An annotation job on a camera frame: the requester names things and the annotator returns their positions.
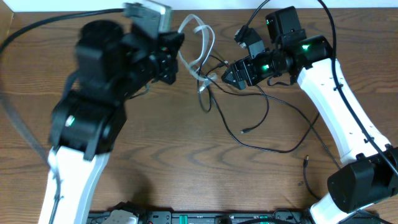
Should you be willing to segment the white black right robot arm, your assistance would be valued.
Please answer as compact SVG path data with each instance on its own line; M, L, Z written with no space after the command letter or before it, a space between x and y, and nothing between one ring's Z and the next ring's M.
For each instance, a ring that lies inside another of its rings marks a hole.
M270 50L245 24L234 36L249 54L232 63L222 80L237 89L290 75L290 83L310 97L338 148L342 168L329 176L328 192L313 204L307 223L341 223L366 207L397 194L397 148L368 118L336 59L336 42L308 37L294 7L266 17Z

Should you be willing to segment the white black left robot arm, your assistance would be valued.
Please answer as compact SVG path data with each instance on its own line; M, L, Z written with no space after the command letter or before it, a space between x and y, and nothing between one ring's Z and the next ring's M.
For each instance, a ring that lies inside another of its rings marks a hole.
M51 171L39 221L84 223L93 194L126 120L125 103L149 82L174 83L178 31L151 36L137 25L129 33L114 21L83 26L78 68L52 111Z

